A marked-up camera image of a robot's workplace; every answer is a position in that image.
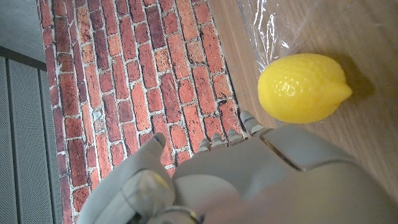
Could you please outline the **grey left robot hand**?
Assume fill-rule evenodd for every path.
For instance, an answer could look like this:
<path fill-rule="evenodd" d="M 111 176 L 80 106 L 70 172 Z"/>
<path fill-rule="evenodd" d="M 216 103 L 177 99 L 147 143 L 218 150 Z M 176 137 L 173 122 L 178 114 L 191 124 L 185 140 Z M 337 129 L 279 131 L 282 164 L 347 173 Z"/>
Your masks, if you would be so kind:
<path fill-rule="evenodd" d="M 173 175 L 161 133 L 103 179 L 79 223 L 396 223 L 397 202 L 351 156 L 296 126 L 215 134 Z"/>

